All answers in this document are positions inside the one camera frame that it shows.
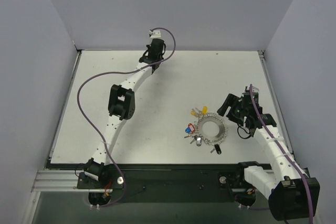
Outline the silver round keyring disc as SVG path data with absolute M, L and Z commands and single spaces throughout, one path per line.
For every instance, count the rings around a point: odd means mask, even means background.
M 206 113 L 195 121 L 195 134 L 207 145 L 220 145 L 226 139 L 227 126 L 222 116 Z

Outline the yellow tagged key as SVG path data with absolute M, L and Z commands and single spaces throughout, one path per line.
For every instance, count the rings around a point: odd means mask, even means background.
M 198 108 L 193 108 L 191 110 L 191 115 L 198 118 L 200 116 L 204 116 L 207 113 L 207 110 L 207 106 L 203 106 L 201 110 Z

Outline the black tagged key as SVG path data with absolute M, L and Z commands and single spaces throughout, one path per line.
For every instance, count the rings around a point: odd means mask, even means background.
M 218 155 L 222 153 L 222 150 L 218 144 L 215 144 L 213 149 L 211 150 L 211 153 L 216 152 Z

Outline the red tagged key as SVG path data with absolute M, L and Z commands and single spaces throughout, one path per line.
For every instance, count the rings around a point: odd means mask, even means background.
M 190 130 L 191 130 L 191 132 L 190 132 L 190 133 L 192 133 L 192 132 L 194 132 L 194 131 L 195 131 L 195 127 L 194 127 L 194 125 L 193 125 L 192 123 L 189 123 L 187 127 L 189 127 L 189 128 L 190 128 Z

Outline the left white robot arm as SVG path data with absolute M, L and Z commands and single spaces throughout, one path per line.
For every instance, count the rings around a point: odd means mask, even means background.
M 163 39 L 154 38 L 146 47 L 147 50 L 140 57 L 135 70 L 130 72 L 103 72 L 84 81 L 78 89 L 78 108 L 102 139 L 102 143 L 98 145 L 84 168 L 84 175 L 89 177 L 89 182 L 96 188 L 101 188 L 112 181 L 108 162 L 111 162 L 114 166 L 117 165 L 111 157 L 111 150 L 126 121 L 131 119 L 135 113 L 135 92 L 154 73 L 160 66 L 160 63 L 164 61 L 163 55 L 166 51 L 166 44 Z M 128 74 L 129 77 L 120 84 L 112 85 L 110 89 L 108 101 L 109 116 L 105 131 L 102 133 L 84 113 L 80 104 L 80 92 L 89 81 L 108 74 Z

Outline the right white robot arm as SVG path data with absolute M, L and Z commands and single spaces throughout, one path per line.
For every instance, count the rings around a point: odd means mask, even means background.
M 249 135 L 268 158 L 273 172 L 269 175 L 256 162 L 242 162 L 239 179 L 262 193 L 277 221 L 307 218 L 309 223 L 313 223 L 320 184 L 295 161 L 272 115 L 263 113 L 258 89 L 248 86 L 240 97 L 228 94 L 217 114 L 249 130 Z

